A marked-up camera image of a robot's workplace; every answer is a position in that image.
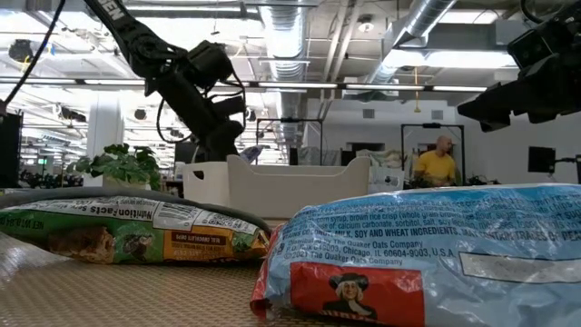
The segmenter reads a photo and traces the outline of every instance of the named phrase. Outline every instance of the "white basket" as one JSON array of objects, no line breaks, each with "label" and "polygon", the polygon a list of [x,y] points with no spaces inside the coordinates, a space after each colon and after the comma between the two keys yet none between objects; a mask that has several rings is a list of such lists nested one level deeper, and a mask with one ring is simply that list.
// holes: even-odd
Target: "white basket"
[{"label": "white basket", "polygon": [[263,218],[288,219],[307,205],[367,195],[369,166],[369,158],[355,158],[347,167],[249,165],[229,155],[225,163],[186,164],[183,195]]}]

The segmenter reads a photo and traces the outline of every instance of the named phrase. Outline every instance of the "robotic arm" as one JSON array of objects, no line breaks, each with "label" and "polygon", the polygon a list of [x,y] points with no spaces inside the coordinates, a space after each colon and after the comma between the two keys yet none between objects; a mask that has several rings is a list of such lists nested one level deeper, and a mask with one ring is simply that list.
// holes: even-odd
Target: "robotic arm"
[{"label": "robotic arm", "polygon": [[490,87],[459,106],[459,114],[490,132],[509,126],[511,114],[528,114],[538,124],[581,110],[581,1],[521,35],[508,53],[520,68],[518,79]]},{"label": "robotic arm", "polygon": [[84,0],[113,35],[131,69],[145,79],[145,95],[158,92],[192,131],[212,161],[238,154],[235,139],[244,126],[229,116],[244,113],[244,95],[214,104],[203,96],[234,73],[222,47],[208,41],[191,51],[164,42],[123,6],[122,0]]}]

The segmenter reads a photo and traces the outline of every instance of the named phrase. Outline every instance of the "plastic packaging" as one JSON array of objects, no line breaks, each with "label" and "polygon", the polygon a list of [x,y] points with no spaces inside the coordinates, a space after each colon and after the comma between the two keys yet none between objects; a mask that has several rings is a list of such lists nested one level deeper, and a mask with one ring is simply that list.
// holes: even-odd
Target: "plastic packaging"
[{"label": "plastic packaging", "polygon": [[247,147],[240,153],[240,158],[242,158],[245,162],[251,164],[254,160],[258,159],[264,148],[265,148],[264,145],[254,145],[251,147]]},{"label": "plastic packaging", "polygon": [[91,263],[258,259],[268,245],[265,232],[243,220],[124,196],[5,208],[0,210],[0,232]]},{"label": "plastic packaging", "polygon": [[385,193],[299,212],[251,307],[392,326],[578,326],[581,186]]}]

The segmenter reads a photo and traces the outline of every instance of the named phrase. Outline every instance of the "green snack bag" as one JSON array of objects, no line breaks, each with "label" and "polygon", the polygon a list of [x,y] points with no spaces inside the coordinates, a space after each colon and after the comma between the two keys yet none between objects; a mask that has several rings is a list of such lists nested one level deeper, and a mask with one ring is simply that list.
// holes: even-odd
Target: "green snack bag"
[{"label": "green snack bag", "polygon": [[239,261],[266,255],[256,225],[190,205],[126,196],[0,210],[0,232],[90,263]]}]

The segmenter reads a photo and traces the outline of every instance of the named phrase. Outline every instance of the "tan mat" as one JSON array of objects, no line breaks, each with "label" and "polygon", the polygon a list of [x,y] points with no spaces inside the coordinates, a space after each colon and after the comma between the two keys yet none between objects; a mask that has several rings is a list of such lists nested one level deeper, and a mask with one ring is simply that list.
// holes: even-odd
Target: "tan mat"
[{"label": "tan mat", "polygon": [[0,233],[1,326],[306,326],[262,322],[249,300],[259,264],[100,265],[65,259]]}]

